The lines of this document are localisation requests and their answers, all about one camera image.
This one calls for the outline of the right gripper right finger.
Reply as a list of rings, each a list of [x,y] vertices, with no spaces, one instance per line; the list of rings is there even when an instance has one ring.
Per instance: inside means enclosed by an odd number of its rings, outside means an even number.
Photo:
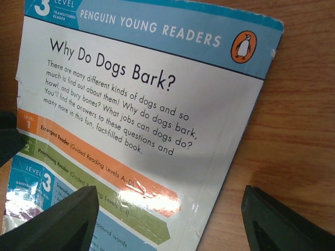
[[[245,187],[241,212],[251,250],[334,250],[333,234],[258,187]]]

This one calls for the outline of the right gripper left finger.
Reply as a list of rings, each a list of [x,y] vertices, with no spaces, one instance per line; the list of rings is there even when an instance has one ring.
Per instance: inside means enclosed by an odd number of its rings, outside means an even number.
[[[85,186],[1,236],[1,250],[89,250],[99,202]]]

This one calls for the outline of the dog reader paperback book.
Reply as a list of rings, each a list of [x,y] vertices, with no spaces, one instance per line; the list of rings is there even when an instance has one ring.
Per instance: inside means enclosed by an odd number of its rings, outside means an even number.
[[[25,1],[3,232],[95,186],[90,250],[195,250],[283,33],[192,1]]]

